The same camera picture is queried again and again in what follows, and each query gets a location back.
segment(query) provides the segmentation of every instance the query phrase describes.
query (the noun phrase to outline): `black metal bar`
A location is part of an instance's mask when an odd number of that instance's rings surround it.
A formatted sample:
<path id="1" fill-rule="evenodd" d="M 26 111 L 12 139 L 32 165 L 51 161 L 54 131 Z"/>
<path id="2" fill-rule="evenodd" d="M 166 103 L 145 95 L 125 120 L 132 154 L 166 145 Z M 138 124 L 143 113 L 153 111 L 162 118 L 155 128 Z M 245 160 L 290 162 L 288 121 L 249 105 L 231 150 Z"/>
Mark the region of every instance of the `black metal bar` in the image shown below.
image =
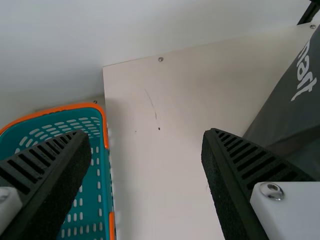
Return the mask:
<path id="1" fill-rule="evenodd" d="M 308 8 L 305 10 L 297 25 L 310 23 L 319 10 L 320 6 L 312 1 Z"/>

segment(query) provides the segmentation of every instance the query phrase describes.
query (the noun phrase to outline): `scratch mark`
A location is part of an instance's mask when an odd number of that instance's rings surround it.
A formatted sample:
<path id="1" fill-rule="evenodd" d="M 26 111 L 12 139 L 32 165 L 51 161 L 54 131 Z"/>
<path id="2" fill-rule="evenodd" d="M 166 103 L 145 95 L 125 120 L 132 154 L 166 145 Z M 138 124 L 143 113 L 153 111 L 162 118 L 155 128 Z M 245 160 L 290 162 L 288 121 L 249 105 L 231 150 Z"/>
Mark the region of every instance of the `scratch mark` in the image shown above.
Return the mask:
<path id="1" fill-rule="evenodd" d="M 152 100 L 151 100 L 151 97 L 150 97 L 150 95 L 149 95 L 149 93 L 148 93 L 148 91 L 147 91 L 146 89 L 144 89 L 144 91 L 145 91 L 145 93 L 148 95 L 148 98 L 149 98 L 149 100 L 150 100 L 151 106 L 152 106 L 153 111 L 154 111 L 155 120 L 157 120 L 157 112 L 156 112 L 156 110 L 155 110 L 155 107 L 154 107 L 154 104 L 153 104 L 153 102 L 152 102 Z"/>

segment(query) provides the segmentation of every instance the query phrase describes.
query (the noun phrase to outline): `metal screw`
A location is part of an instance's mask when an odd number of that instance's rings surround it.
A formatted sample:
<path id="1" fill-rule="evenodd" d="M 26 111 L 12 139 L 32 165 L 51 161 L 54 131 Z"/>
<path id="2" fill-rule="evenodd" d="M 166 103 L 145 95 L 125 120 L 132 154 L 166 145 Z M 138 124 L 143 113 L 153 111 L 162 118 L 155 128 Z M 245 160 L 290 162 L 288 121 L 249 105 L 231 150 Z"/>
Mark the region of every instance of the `metal screw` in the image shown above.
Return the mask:
<path id="1" fill-rule="evenodd" d="M 277 184 L 273 182 L 263 182 L 260 184 L 260 191 L 267 198 L 274 201 L 281 201 L 284 199 L 284 191 Z"/>

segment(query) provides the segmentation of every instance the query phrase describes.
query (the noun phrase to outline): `black foam pad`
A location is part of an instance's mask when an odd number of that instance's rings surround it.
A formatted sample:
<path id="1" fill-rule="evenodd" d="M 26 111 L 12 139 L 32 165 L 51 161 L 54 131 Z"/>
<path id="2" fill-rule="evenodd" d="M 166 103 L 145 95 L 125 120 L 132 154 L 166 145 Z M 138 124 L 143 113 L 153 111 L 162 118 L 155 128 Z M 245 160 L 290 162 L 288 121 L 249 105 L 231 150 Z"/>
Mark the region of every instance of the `black foam pad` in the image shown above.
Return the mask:
<path id="1" fill-rule="evenodd" d="M 0 161 L 0 186 L 23 207 L 1 240 L 55 240 L 91 162 L 89 137 L 69 132 Z"/>
<path id="2" fill-rule="evenodd" d="M 314 181 L 263 147 L 216 128 L 204 133 L 201 161 L 226 240 L 268 239 L 250 205 L 256 183 Z"/>

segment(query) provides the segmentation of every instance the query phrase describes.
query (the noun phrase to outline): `white board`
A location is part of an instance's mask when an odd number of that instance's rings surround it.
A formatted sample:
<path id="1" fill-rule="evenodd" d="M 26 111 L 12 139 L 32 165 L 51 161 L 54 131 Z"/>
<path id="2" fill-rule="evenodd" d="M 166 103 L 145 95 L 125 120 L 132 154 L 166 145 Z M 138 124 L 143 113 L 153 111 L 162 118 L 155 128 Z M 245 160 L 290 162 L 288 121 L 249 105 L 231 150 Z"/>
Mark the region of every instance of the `white board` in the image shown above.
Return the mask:
<path id="1" fill-rule="evenodd" d="M 313 31 L 287 27 L 103 68 L 118 240 L 224 239 L 203 134 L 242 136 Z"/>

